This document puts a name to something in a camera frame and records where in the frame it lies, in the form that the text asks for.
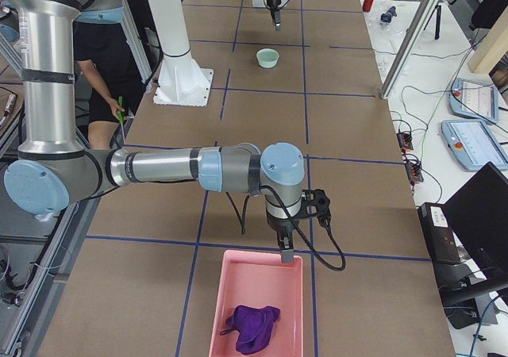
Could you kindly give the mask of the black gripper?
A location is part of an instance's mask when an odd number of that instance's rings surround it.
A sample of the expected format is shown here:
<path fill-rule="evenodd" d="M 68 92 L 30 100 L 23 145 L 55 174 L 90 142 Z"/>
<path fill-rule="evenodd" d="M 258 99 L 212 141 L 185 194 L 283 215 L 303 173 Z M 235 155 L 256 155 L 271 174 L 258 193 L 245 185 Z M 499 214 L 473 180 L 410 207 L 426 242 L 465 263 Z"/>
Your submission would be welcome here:
<path fill-rule="evenodd" d="M 282 0 L 265 0 L 266 7 L 271 12 L 271 18 L 276 31 L 281 29 L 281 17 L 279 11 L 279 5 Z"/>
<path fill-rule="evenodd" d="M 293 230 L 292 223 L 284 218 L 267 216 L 267 223 L 275 231 L 279 242 L 281 263 L 292 263 L 294 260 Z"/>

